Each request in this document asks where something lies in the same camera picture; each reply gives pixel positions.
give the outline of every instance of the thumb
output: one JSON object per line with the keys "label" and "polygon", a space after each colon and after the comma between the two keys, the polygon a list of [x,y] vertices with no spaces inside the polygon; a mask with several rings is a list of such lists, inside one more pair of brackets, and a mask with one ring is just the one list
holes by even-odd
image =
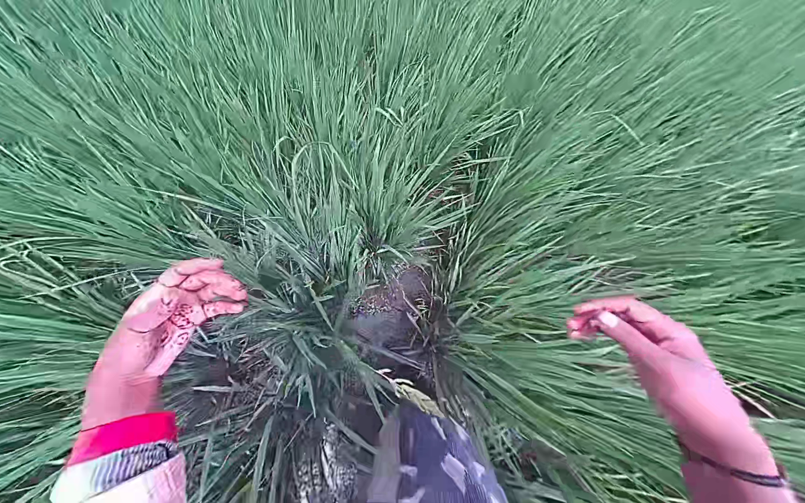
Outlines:
{"label": "thumb", "polygon": [[622,346],[632,358],[642,361],[655,360],[665,353],[634,326],[616,314],[602,311],[595,315],[593,325]]}

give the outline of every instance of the patterned clothing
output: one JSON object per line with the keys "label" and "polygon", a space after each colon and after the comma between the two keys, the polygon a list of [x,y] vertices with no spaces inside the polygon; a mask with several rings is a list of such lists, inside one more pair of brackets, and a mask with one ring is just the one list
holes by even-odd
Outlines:
{"label": "patterned clothing", "polygon": [[369,503],[506,503],[464,428],[401,405],[381,429]]}
{"label": "patterned clothing", "polygon": [[132,416],[81,431],[51,500],[185,502],[185,460],[176,446],[175,415]]}
{"label": "patterned clothing", "polygon": [[[175,416],[140,415],[84,430],[53,503],[185,503]],[[491,465],[458,424],[399,406],[380,433],[372,503],[507,503]]]}

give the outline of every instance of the grass clump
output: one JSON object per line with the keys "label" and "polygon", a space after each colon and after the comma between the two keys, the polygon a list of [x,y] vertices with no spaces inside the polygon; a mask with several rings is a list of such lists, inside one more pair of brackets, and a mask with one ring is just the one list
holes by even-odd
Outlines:
{"label": "grass clump", "polygon": [[566,340],[611,292],[698,330],[805,493],[805,2],[1,0],[0,500],[198,255],[252,297],[167,377],[196,501],[300,498],[319,442],[365,471],[349,405],[394,385],[351,312],[410,269],[421,350],[377,350],[509,497],[684,499],[620,350]]}

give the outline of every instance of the sleeve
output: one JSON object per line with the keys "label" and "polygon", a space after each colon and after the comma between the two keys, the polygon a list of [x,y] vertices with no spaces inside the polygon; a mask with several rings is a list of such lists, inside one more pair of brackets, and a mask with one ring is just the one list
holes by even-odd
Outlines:
{"label": "sleeve", "polygon": [[51,500],[185,502],[175,414],[136,415],[81,431]]}

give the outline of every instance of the blue patterned fabric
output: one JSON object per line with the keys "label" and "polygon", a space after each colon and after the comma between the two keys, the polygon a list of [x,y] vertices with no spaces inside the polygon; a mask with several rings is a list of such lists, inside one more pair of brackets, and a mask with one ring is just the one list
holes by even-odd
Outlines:
{"label": "blue patterned fabric", "polygon": [[373,503],[507,503],[493,467],[464,428],[402,405],[382,430]]}

